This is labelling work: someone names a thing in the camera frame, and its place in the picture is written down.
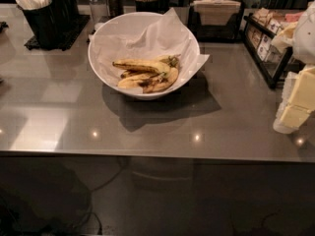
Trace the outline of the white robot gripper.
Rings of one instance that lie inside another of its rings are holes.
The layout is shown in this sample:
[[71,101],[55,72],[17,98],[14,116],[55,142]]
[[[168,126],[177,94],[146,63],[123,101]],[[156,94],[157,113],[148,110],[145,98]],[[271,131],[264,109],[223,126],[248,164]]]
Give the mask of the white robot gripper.
[[[271,41],[284,53],[292,47],[293,57],[304,64],[315,64],[315,1],[300,16],[298,23],[289,23]],[[275,131],[290,134],[315,111],[315,67],[305,66],[298,74],[289,72],[284,80],[282,103],[273,124]]]

